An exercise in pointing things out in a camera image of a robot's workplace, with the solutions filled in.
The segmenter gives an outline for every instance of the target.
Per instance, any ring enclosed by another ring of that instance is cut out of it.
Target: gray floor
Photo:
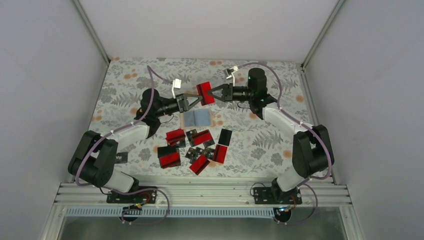
[[[291,222],[304,219],[310,208],[293,211]],[[152,221],[152,218],[138,221]],[[122,224],[117,217],[67,217],[62,240],[344,240],[339,208],[320,207],[307,223],[277,225],[260,218],[168,218],[160,225]]]

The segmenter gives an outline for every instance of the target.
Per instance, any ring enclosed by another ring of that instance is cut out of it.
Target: white wall
[[[70,0],[0,7],[0,239],[39,239],[107,69]]]
[[[337,0],[80,0],[109,57],[303,62]]]
[[[306,67],[366,239],[423,239],[424,1],[348,0]]]

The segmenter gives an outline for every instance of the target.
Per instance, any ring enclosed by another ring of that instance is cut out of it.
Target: perforated rail
[[[120,217],[123,207],[117,206],[69,206],[67,217]],[[145,206],[141,211],[132,211],[125,216],[160,218],[165,207]],[[271,218],[271,207],[171,207],[169,218]]]

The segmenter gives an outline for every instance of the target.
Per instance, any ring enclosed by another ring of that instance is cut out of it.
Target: table
[[[142,58],[114,57],[106,73],[89,129],[106,133],[130,123],[140,107],[141,94],[151,87],[147,65],[160,76],[182,80],[176,94],[197,94],[196,85],[209,81],[212,88],[223,83],[224,69],[247,63],[242,60],[210,60],[188,58]],[[306,98],[294,62],[268,61],[282,81],[281,106],[304,122],[309,122]],[[246,85],[249,66],[236,72],[236,85]],[[279,89],[274,75],[265,69],[268,93],[277,98]],[[162,97],[171,98],[171,84],[154,78],[154,87]],[[277,177],[291,166],[292,135],[284,135],[273,125],[259,119],[249,109],[239,108],[237,102],[221,102],[193,109],[210,108],[212,127],[198,127],[198,131],[209,129],[214,141],[218,142],[221,129],[232,131],[231,142],[224,164],[211,162],[199,177]],[[161,122],[171,119],[160,118]],[[181,166],[162,169],[157,157],[158,147],[166,146],[166,132],[180,128],[180,114],[175,113],[171,121],[163,123],[156,134],[149,139],[137,141],[124,149],[128,152],[128,163],[116,164],[115,168],[129,175],[146,176],[196,176],[185,158],[189,148],[180,148]]]

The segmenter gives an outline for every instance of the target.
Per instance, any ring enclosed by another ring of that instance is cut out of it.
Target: black cable
[[[265,184],[263,184],[262,182],[255,182],[255,183],[253,183],[253,185],[250,187],[250,191],[249,191],[249,193],[250,193],[250,195],[252,196],[252,197],[254,197],[254,195],[252,194],[252,189],[253,189],[253,186],[255,186],[256,184],[262,184],[262,186],[264,187],[264,188],[266,188],[267,186],[265,186]]]
[[[104,194],[104,195],[106,195],[106,196],[108,195],[107,193],[104,193],[104,192],[103,192],[103,190],[102,190],[102,188],[101,188],[101,187],[99,187],[98,189],[100,189],[100,192],[101,192],[102,194]]]
[[[241,109],[250,109],[250,107],[242,107],[242,106],[240,106],[239,103],[244,103],[244,101],[237,102],[237,107],[239,107]]]
[[[161,122],[160,124],[166,124],[166,123],[169,123],[169,122],[171,122],[171,120],[172,120],[172,119],[174,119],[174,114],[172,114],[171,119],[169,119],[168,121]]]

